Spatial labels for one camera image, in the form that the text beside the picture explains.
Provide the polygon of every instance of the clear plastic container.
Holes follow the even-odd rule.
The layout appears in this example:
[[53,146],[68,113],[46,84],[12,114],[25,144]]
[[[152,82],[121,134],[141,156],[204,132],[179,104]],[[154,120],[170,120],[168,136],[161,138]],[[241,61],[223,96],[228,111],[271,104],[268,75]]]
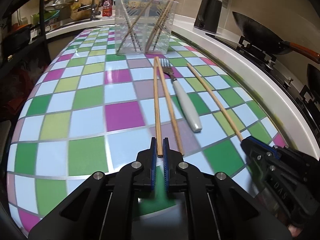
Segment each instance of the clear plastic container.
[[[133,27],[132,34],[127,35],[123,41],[129,25],[131,26],[135,22],[137,16],[141,14],[150,0],[139,0],[135,3],[130,0],[115,0],[115,48],[117,55],[167,53],[178,2],[169,0],[151,1],[151,4]],[[163,11],[166,11],[166,14],[165,17],[161,17],[161,30],[155,32],[156,23],[159,23],[158,20]]]

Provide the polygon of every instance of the white countertop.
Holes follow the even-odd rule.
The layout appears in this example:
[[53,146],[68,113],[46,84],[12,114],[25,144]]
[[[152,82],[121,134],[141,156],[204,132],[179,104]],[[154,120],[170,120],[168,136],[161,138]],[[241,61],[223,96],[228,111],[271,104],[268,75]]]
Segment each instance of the white countertop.
[[[204,31],[194,28],[194,20],[193,18],[175,15],[172,30],[214,55],[228,66],[228,72],[239,75],[246,82],[248,88],[260,95],[269,111],[281,121],[284,131],[290,140],[295,143],[297,149],[319,159],[320,149],[312,131],[294,103],[281,88],[249,60],[221,42],[208,37]],[[47,33],[46,37],[50,39],[71,31],[114,23],[114,17],[103,17],[99,20],[68,25]],[[240,36],[221,28],[218,28],[217,36],[235,43],[238,43],[240,38]]]

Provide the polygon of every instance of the gas stove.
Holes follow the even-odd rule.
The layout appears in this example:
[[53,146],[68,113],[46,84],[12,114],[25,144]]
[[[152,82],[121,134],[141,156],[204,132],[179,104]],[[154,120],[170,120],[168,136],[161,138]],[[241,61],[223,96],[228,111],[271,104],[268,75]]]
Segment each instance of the gas stove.
[[317,100],[306,85],[304,85],[300,91],[295,88],[291,84],[293,79],[290,77],[286,78],[276,69],[276,64],[279,64],[276,56],[268,54],[250,44],[250,41],[248,41],[244,36],[240,37],[238,43],[234,43],[217,35],[210,33],[206,33],[206,35],[241,54],[262,70],[275,84],[277,84],[300,111],[320,146],[320,110],[317,107]]

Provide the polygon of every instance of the fork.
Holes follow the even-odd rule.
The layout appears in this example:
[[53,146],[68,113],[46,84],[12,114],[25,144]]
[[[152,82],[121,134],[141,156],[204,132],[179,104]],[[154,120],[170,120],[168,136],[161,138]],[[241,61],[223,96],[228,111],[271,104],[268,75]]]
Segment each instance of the fork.
[[189,123],[189,126],[191,127],[193,132],[200,132],[202,130],[202,125],[201,125],[197,110],[193,105],[190,97],[187,95],[187,93],[184,91],[179,81],[173,75],[173,69],[170,66],[169,60],[166,58],[161,58],[160,63],[161,63],[163,72],[168,76],[170,76],[172,86],[177,94],[178,101]]

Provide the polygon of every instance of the wok handle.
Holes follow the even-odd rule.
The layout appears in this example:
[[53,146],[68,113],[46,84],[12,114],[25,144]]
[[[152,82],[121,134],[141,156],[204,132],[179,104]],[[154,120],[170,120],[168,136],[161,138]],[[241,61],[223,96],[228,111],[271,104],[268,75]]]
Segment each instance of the wok handle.
[[298,45],[296,43],[293,43],[293,42],[289,42],[289,48],[295,52],[298,52],[300,53],[301,55],[311,59],[312,61],[320,64],[320,55],[319,53],[311,50],[311,49],[308,49],[306,47],[303,47],[301,45]]

